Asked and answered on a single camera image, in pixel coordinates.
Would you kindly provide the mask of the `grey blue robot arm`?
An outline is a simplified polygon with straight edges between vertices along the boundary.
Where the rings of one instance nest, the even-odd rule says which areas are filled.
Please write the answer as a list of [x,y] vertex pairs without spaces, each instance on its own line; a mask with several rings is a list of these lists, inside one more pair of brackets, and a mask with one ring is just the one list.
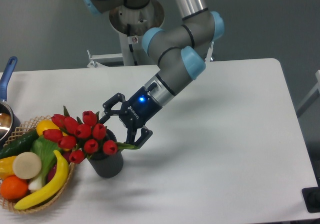
[[196,47],[213,44],[224,31],[224,21],[209,11],[205,0],[176,0],[182,25],[163,30],[164,11],[157,0],[84,0],[92,13],[109,13],[113,28],[125,36],[124,61],[138,63],[138,54],[159,68],[130,99],[117,93],[103,104],[105,123],[118,116],[127,129],[120,149],[139,149],[152,135],[145,124],[205,69]]

